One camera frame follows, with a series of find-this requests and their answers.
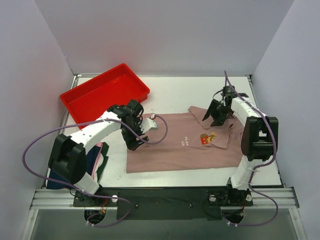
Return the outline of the pink t shirt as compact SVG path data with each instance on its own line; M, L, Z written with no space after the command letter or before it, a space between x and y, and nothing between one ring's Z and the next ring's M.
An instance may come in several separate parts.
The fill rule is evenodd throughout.
M186 113L157 117L158 129L147 136L152 142L163 141L128 151L127 173L238 167L244 126L236 117L211 126L212 119L203 120L205 113L204 108L190 106Z

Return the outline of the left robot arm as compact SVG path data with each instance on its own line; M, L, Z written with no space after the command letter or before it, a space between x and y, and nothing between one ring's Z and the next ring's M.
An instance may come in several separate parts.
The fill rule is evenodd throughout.
M109 134L121 130L127 149L134 151L143 144L141 117L143 106L136 100L127 105L113 105L105 111L98 123L91 123L71 134L56 137L48 167L80 191L86 192L85 200L91 206L98 206L103 200L100 185L87 172L88 152Z

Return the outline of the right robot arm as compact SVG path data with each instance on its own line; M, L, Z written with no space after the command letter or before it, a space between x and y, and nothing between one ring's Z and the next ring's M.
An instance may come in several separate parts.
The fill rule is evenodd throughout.
M241 199L239 190L249 189L250 183L259 168L270 165L275 158L278 146L279 121L260 112L249 101L246 93L238 93L234 87L224 86L219 91L221 100L213 99L203 117L211 117L212 127L222 126L227 119L236 117L243 125L240 142L241 162L229 179L232 187L223 192L223 199L229 205Z

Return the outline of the navy folded t shirt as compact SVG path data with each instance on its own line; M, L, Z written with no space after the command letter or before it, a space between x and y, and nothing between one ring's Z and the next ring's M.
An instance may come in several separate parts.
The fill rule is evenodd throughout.
M50 190L71 189L66 183L74 185L84 175L93 173L93 168L101 147L94 146L88 153L79 144L70 147L54 146L49 158L49 177L58 182L48 181Z

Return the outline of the red plastic tray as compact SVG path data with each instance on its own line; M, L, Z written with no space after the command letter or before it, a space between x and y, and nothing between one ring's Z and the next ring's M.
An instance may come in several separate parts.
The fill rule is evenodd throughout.
M150 89L122 63L62 93L60 99L77 124L98 119L113 105L126 105L130 100L143 102Z

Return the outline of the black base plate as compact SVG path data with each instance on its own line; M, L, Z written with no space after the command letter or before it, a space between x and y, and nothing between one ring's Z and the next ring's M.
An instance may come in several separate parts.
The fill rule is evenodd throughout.
M73 206L98 208L93 219L99 222L108 208L116 208L116 219L125 220L220 220L223 215L238 219L246 207L253 206L249 190L230 186L141 188L105 187L98 192L103 199L76 192Z

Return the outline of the aluminium front rail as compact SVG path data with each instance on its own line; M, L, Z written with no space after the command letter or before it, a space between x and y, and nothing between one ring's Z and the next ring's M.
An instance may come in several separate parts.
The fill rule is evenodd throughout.
M251 191L252 208L272 209L273 202L262 196L269 196L276 201L280 209L297 209L300 207L298 198L293 188L258 188L255 193ZM99 206L76 206L75 197L67 189L48 190L37 189L34 193L31 210L98 210Z

